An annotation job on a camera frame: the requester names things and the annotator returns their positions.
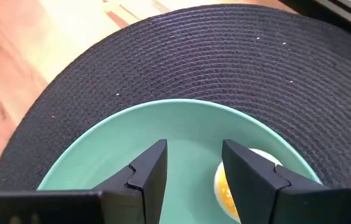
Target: black plastic arm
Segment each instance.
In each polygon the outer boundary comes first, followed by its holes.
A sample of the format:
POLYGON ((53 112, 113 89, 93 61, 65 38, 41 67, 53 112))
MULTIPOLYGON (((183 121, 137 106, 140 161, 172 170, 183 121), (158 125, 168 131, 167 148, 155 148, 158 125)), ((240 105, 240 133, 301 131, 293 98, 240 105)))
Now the black plastic arm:
POLYGON ((0 224, 158 224, 166 179, 160 140, 93 190, 0 192, 0 224))
POLYGON ((242 223, 351 224, 351 189, 330 189, 224 140, 225 175, 242 223))

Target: black placemat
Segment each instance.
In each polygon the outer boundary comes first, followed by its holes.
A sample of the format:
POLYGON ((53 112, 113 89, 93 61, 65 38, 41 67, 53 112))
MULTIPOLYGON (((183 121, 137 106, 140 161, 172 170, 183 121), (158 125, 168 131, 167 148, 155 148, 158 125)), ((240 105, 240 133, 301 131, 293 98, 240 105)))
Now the black placemat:
POLYGON ((16 129, 0 160, 0 189, 35 189, 88 128, 165 98, 248 113, 325 184, 351 186, 351 36, 267 7, 216 5, 146 19, 79 56, 16 129))

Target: mint green bowl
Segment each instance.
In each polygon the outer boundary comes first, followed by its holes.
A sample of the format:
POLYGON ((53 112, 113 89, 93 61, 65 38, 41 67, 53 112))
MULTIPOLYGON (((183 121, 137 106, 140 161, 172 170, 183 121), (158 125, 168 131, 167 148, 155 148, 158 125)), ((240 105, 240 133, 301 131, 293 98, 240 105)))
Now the mint green bowl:
POLYGON ((236 223, 213 192, 223 139, 267 151, 320 182, 292 146, 254 118, 207 101, 160 100, 120 111, 89 129, 59 157, 39 190, 90 189, 159 139, 168 140, 164 224, 236 223))

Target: halved egg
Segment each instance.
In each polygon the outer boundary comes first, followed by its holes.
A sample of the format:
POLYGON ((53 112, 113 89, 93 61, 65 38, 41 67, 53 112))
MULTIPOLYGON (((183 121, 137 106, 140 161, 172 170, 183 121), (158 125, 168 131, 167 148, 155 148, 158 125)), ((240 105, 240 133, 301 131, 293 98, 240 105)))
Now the halved egg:
MULTIPOLYGON (((275 165, 282 165, 275 157, 271 154, 264 152, 259 149, 250 149, 253 152, 263 156, 269 161, 275 163, 275 165)), ((227 178, 225 177, 225 170, 223 166, 223 162, 217 168, 217 171, 214 176, 214 194, 217 199, 218 204, 220 204, 221 208, 224 212, 233 218, 235 221, 240 223, 240 219, 238 216, 238 211, 236 210, 235 204, 233 203, 232 195, 230 192, 230 188, 228 187, 227 178)))

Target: egg white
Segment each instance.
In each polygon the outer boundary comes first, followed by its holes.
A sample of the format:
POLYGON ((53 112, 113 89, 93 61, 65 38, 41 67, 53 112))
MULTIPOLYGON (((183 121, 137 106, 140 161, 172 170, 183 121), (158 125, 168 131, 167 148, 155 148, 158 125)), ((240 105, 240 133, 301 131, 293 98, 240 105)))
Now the egg white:
MULTIPOLYGON (((262 157, 268 159, 269 161, 275 163, 275 165, 282 165, 282 163, 277 160, 277 158, 273 157, 271 154, 269 154, 268 152, 264 152, 262 150, 259 150, 259 149, 250 149, 252 150, 253 152, 261 155, 262 157)), ((229 216, 231 217, 232 219, 234 219, 235 221, 237 221, 238 223, 240 223, 240 219, 239 217, 235 217, 231 214, 230 211, 228 211, 225 207, 225 205, 223 204, 223 202, 221 201, 221 197, 220 197, 220 189, 218 189, 218 180, 220 178, 220 173, 221 173, 221 170, 224 169, 223 168, 223 162, 221 161, 220 165, 218 165, 217 167, 217 171, 214 175, 214 194, 215 194, 215 198, 217 199, 217 202, 218 204, 221 206, 221 208, 224 210, 224 212, 229 216)))

